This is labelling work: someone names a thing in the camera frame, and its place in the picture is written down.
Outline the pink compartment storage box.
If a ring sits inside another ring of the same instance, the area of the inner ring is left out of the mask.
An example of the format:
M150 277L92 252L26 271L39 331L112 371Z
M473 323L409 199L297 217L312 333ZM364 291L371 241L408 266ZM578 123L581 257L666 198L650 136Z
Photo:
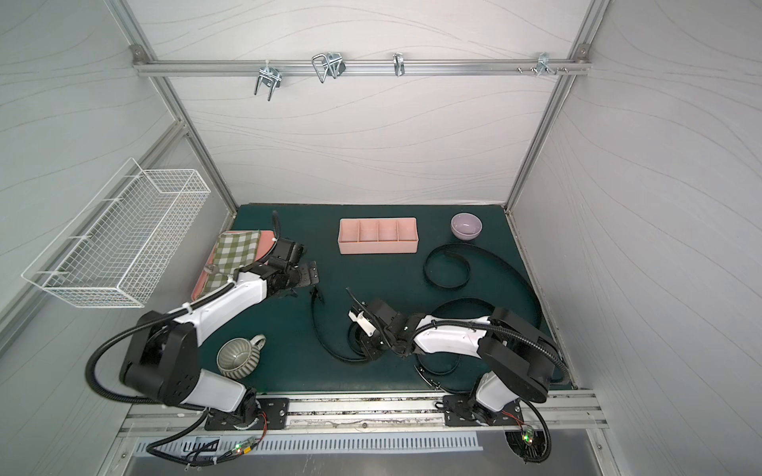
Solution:
M343 255L415 254L418 223L414 217L343 218L337 244Z

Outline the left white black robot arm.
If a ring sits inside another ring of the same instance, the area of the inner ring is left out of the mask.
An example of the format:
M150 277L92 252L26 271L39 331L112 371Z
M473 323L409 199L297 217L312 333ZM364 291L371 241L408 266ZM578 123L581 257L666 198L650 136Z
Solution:
M145 313L137 325L109 338L91 354L85 365L87 386L106 400L203 408L228 418L236 428L250 428L260 418L255 390L202 368L200 347L246 309L317 283L317 266L302 263L304 253L302 244L277 238L262 258L227 275L217 290L168 313ZM98 361L123 340L129 345L119 381L134 390L132 396L108 390L96 378Z

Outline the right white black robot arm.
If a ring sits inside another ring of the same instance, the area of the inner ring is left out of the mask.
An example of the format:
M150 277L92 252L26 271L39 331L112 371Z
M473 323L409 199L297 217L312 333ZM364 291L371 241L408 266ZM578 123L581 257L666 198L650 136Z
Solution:
M399 357L453 354L480 360L487 372L464 395L450 392L441 407L469 424L493 424L522 401L544 404L551 386L567 385L571 372L553 339L513 311L496 307L475 319L402 315L376 299L348 312L370 359L389 351Z

